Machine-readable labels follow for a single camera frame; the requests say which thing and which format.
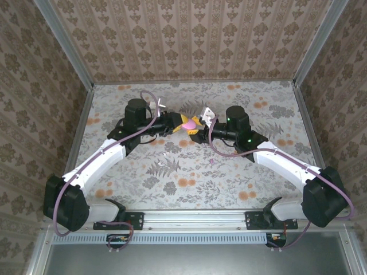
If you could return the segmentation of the black connector box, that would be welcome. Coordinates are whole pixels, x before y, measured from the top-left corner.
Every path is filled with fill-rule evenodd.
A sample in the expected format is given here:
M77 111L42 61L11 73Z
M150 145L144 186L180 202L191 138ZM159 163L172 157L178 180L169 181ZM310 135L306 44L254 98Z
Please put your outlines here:
M108 234L106 236L107 243L126 243L130 239L130 234Z
M287 237L284 233L267 233L266 246L269 248L282 248L286 245Z

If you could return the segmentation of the grey metal panel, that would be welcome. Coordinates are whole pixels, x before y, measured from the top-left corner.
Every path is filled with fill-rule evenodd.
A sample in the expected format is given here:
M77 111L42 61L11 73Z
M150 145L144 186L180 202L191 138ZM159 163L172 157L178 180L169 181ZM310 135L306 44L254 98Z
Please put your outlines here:
M52 243L42 233L26 275L367 275L355 234L309 232L294 246L128 245Z

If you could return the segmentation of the floral patterned table cover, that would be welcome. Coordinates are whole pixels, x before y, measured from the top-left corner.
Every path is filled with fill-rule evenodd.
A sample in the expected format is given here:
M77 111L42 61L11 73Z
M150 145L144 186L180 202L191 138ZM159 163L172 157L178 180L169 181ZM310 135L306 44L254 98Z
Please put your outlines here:
M256 132L295 158L315 164L290 82L100 85L93 91L78 163L103 144L128 101L144 92L146 101L165 97L168 111L187 117L207 106L224 121L228 107L242 106ZM277 197L300 197L299 190L276 172L237 157L231 142L197 144L185 130L142 141L95 183L89 202L109 198L130 210L260 209Z

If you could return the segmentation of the aluminium base extrusion rail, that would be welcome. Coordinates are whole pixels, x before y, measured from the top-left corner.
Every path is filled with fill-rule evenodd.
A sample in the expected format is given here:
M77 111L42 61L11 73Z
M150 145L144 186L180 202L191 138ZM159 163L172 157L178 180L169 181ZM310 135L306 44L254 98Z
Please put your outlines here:
M266 230L248 230L247 212L258 209L229 210L131 210L143 212L144 221L138 233L242 233L266 232ZM307 232L338 232L351 230L350 221L334 219L326 227L310 225ZM93 223L86 223L74 233L92 233Z

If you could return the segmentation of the aluminium frame post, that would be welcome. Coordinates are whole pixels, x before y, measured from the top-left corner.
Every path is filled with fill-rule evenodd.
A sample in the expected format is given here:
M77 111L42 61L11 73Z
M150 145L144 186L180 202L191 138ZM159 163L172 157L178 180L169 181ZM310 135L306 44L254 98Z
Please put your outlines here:
M305 80L312 65L315 63L317 56L320 54L323 46L330 36L331 31L348 4L348 1L349 0L332 0L332 3L325 14L323 21L316 31L315 36L295 73L293 82L296 88L299 88L302 82Z
M91 91L93 89L92 77L83 64L76 47L73 45L71 35L63 27L60 17L57 15L50 0L34 0L34 2L65 52L69 62L72 64L80 81L88 92Z

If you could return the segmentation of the aluminium table edge rail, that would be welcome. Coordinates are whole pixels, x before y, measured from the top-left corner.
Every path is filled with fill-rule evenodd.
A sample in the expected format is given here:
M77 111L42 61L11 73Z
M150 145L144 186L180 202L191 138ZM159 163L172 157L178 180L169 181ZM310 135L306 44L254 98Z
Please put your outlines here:
M71 151L69 153L67 164L65 166L64 174L67 174L68 172L72 171L76 167L76 162L77 162L77 158L79 155L80 146L83 140L85 127L87 125L89 112L91 110L93 97L94 97L94 91L93 89L90 89L87 92L87 96L85 98L83 109L80 114L80 120L76 128L75 137L72 143Z
M161 81L128 81L128 82L94 82L93 86L100 85L147 85L147 84L196 84L196 83L259 83L259 82L290 82L292 79L226 79L226 80L161 80Z
M307 137L309 139L310 147L314 155L315 163L320 168L325 168L325 161L323 159L316 134L314 132L314 128L312 125L312 121L310 119L309 112L306 107L306 103L304 101L304 98L302 96L302 92L300 87L296 86L293 82L291 82L292 88L294 91L294 95L296 98L296 102L298 103L299 111L303 120L303 124L307 133Z

